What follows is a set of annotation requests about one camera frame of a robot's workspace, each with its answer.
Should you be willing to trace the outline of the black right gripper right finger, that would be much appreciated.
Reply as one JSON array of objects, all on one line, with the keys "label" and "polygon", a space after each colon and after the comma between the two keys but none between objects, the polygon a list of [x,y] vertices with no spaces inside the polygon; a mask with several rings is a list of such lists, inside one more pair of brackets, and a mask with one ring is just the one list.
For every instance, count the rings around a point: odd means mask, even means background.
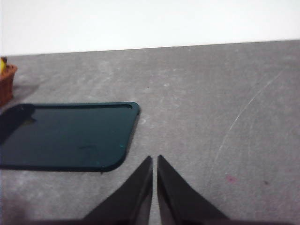
[{"label": "black right gripper right finger", "polygon": [[162,156],[157,158],[157,194],[162,222],[203,225],[229,221],[224,213],[196,192]]}]

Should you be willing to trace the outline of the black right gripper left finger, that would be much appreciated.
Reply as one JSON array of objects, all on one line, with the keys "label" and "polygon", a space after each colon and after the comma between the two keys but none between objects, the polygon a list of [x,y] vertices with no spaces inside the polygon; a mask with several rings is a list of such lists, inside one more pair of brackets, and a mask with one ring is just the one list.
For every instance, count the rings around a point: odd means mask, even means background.
[{"label": "black right gripper left finger", "polygon": [[89,225],[147,225],[153,190],[153,159],[146,157],[130,177],[88,213]]}]

